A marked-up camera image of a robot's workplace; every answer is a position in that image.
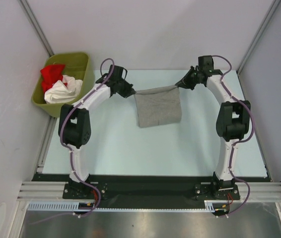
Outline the grey t shirt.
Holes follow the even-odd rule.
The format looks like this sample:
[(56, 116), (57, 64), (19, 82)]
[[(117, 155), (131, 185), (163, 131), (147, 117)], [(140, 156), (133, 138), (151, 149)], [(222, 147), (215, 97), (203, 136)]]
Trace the grey t shirt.
[(140, 128), (181, 121), (180, 91), (175, 85), (140, 90), (136, 92), (134, 98)]

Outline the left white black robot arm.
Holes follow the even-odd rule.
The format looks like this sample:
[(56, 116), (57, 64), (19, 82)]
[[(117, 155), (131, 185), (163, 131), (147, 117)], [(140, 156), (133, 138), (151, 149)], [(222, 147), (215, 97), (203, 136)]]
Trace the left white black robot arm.
[(88, 183), (90, 172), (81, 161), (81, 149), (91, 137), (90, 111), (114, 94), (127, 98), (136, 93), (133, 85), (124, 79), (109, 82), (100, 79), (79, 101), (61, 108), (58, 135), (61, 145), (69, 150), (70, 175), (65, 199), (87, 199), (93, 193), (100, 197), (97, 188)]

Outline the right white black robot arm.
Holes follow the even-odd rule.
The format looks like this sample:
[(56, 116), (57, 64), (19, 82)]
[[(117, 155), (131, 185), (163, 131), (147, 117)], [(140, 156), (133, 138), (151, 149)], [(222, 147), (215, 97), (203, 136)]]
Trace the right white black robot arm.
[(239, 199), (234, 165), (238, 144), (249, 131), (250, 103), (238, 100), (226, 87), (223, 76), (219, 69), (199, 70), (192, 66), (176, 83), (179, 88), (191, 90), (202, 84), (212, 92), (220, 105), (215, 123), (216, 133), (220, 137), (218, 164), (210, 184), (195, 185), (197, 200)]

